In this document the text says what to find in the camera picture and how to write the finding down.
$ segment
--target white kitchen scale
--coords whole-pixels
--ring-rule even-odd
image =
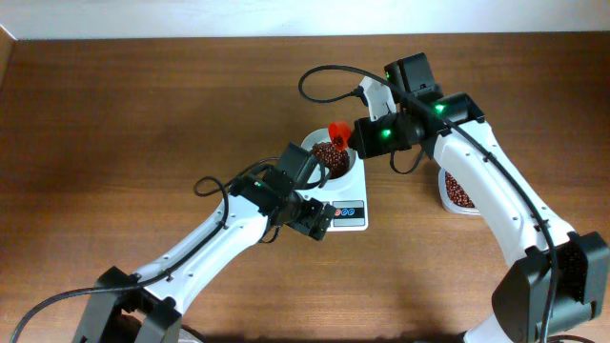
[[[301,147],[310,151],[316,143],[330,143],[331,138],[327,129],[320,129],[310,133]],[[314,188],[307,191],[297,191],[305,199],[314,198],[336,207],[335,218],[328,232],[364,231],[369,226],[369,211],[366,202],[366,180],[364,177],[364,161],[358,158],[357,153],[348,148],[350,168],[345,175],[328,180],[323,188]],[[320,170],[316,169],[309,179],[309,183],[320,179]]]

